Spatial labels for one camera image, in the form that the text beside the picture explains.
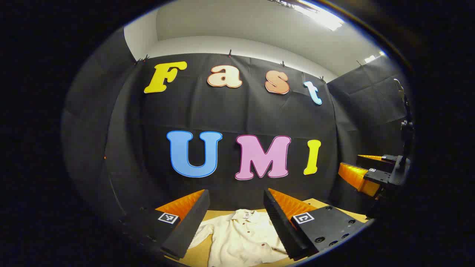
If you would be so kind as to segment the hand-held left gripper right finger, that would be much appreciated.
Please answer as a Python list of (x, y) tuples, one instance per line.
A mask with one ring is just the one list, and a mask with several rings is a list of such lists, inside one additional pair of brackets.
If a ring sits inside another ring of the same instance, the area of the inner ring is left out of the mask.
[(263, 191), (263, 204), (290, 259), (310, 260), (322, 256), (365, 231), (365, 222), (340, 209), (313, 207), (273, 189)]

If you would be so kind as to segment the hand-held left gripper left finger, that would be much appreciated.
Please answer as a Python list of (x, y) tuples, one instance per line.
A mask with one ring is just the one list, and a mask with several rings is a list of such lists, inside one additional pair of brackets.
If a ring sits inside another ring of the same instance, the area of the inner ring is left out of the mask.
[(119, 220), (121, 232), (156, 257), (180, 260), (195, 237), (210, 205), (203, 189), (158, 208), (142, 208)]

